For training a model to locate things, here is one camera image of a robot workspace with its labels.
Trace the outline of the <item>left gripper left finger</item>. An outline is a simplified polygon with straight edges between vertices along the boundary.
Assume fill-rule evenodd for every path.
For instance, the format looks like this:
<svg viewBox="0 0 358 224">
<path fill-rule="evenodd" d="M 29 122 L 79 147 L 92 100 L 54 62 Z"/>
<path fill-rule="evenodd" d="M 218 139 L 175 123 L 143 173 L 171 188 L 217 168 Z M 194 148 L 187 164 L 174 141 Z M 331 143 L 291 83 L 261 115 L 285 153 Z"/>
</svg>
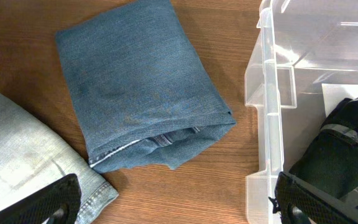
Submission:
<svg viewBox="0 0 358 224">
<path fill-rule="evenodd" d="M 76 221 L 81 189 L 76 174 L 52 184 L 0 211 L 0 224 L 66 224 Z"/>
</svg>

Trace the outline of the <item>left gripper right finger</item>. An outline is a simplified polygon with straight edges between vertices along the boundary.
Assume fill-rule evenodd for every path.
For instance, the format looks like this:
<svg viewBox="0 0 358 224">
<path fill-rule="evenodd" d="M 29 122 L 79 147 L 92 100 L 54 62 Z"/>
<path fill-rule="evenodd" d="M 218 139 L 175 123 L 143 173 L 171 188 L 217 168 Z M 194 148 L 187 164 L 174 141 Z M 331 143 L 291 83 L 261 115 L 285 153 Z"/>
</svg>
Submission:
<svg viewBox="0 0 358 224">
<path fill-rule="evenodd" d="M 279 173 L 274 194 L 272 213 L 282 223 L 358 224 L 358 209 L 287 172 Z"/>
</svg>

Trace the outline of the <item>black garment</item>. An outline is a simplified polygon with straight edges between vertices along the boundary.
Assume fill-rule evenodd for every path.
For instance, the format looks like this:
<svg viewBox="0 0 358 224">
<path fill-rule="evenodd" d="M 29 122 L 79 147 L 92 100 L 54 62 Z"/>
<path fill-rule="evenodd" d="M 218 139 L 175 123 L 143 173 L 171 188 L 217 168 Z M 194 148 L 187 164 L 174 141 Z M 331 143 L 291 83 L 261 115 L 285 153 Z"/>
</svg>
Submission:
<svg viewBox="0 0 358 224">
<path fill-rule="evenodd" d="M 345 98 L 289 172 L 341 199 L 358 187 L 358 98 Z"/>
</svg>

